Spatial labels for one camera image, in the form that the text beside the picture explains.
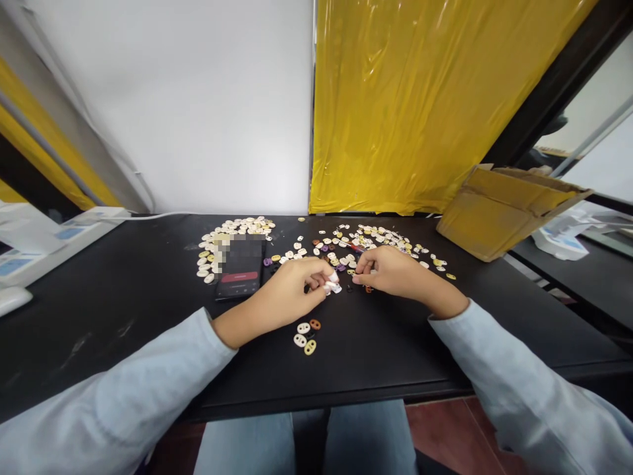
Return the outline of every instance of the jeans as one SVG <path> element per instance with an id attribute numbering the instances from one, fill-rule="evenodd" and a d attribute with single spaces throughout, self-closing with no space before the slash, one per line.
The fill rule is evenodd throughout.
<path id="1" fill-rule="evenodd" d="M 325 474 L 416 474 L 413 440 L 401 400 L 332 408 Z M 206 425 L 195 475 L 295 474 L 292 415 Z"/>

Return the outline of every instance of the hand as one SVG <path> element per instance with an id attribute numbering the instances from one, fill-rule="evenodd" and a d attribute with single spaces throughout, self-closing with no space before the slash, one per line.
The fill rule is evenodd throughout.
<path id="1" fill-rule="evenodd" d="M 288 261 L 251 298 L 213 320 L 212 326 L 230 348 L 276 330 L 309 313 L 330 293 L 325 286 L 336 271 L 323 259 Z M 310 292 L 304 293 L 308 284 Z"/>
<path id="2" fill-rule="evenodd" d="M 356 266 L 355 284 L 424 303 L 438 319 L 453 318 L 468 307 L 469 300 L 457 288 L 391 246 L 363 253 Z"/>

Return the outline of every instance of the white wall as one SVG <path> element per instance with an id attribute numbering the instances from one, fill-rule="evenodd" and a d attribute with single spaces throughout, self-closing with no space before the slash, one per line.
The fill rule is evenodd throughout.
<path id="1" fill-rule="evenodd" d="M 537 146 L 573 152 L 633 94 L 633 32 L 607 58 L 565 109 L 569 122 Z"/>
<path id="2" fill-rule="evenodd" d="M 42 64 L 24 36 L 0 8 L 0 57 L 22 81 L 59 130 L 107 184 L 121 204 L 146 212 L 128 179 L 112 161 L 99 138 L 68 101 L 50 71 Z"/>
<path id="3" fill-rule="evenodd" d="M 157 211 L 307 212 L 313 0 L 24 3 Z"/>
<path id="4" fill-rule="evenodd" d="M 633 115 L 629 115 L 562 179 L 633 201 Z"/>

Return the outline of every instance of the red button on screen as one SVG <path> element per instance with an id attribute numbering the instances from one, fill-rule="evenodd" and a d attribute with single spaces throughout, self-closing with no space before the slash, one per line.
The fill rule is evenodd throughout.
<path id="1" fill-rule="evenodd" d="M 243 280 L 253 280 L 257 278 L 257 272 L 244 272 L 243 274 L 226 274 L 222 277 L 222 282 L 241 282 Z"/>

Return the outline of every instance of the finger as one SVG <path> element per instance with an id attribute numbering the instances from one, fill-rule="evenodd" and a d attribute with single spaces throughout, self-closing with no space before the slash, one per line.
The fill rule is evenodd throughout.
<path id="1" fill-rule="evenodd" d="M 357 264 L 357 269 L 358 269 L 359 267 L 361 268 L 361 270 L 357 270 L 357 272 L 358 272 L 359 274 L 362 274 L 362 273 L 363 273 L 362 269 L 364 269 L 366 265 L 369 265 L 370 263 L 372 263 L 373 261 L 375 261 L 375 260 L 376 260 L 376 258 L 378 257 L 378 256 L 377 256 L 377 251 L 378 251 L 378 248 L 376 248 L 376 249 L 370 249 L 370 250 L 368 250 L 368 251 L 365 251 L 365 252 L 362 254 L 362 256 L 361 256 L 361 258 L 358 260 L 358 264 Z"/>
<path id="2" fill-rule="evenodd" d="M 323 274 L 332 282 L 338 282 L 338 275 L 336 275 L 336 271 L 323 259 L 319 259 L 318 257 L 307 257 L 305 259 L 301 259 L 301 265 L 303 266 L 302 270 L 304 272 L 304 278 L 312 274 Z"/>
<path id="3" fill-rule="evenodd" d="M 305 302 L 304 315 L 312 311 L 313 308 L 315 308 L 318 304 L 324 301 L 325 297 L 326 297 L 326 289 L 323 287 L 319 287 L 313 290 L 312 292 L 310 292 L 309 294 L 305 294 L 305 296 L 303 297 L 303 301 Z"/>
<path id="4" fill-rule="evenodd" d="M 318 282 L 312 277 L 306 277 L 305 283 L 308 284 L 312 290 L 318 287 Z"/>
<path id="5" fill-rule="evenodd" d="M 351 277 L 351 281 L 354 284 L 368 285 L 370 287 L 373 287 L 375 279 L 376 279 L 376 276 L 374 274 L 354 274 Z"/>
<path id="6" fill-rule="evenodd" d="M 325 285 L 325 277 L 323 277 L 323 274 L 312 274 L 310 277 L 316 280 L 320 286 L 323 287 Z"/>
<path id="7" fill-rule="evenodd" d="M 365 261 L 363 264 L 356 264 L 356 273 L 362 274 L 365 269 L 371 269 L 374 265 L 374 261 Z"/>

